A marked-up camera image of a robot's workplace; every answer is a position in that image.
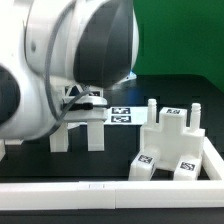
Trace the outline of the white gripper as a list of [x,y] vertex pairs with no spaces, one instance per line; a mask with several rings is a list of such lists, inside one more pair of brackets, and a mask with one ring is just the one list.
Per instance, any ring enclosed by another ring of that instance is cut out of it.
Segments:
[[106,121],[108,117],[107,100],[99,96],[84,96],[75,102],[66,113],[67,122]]

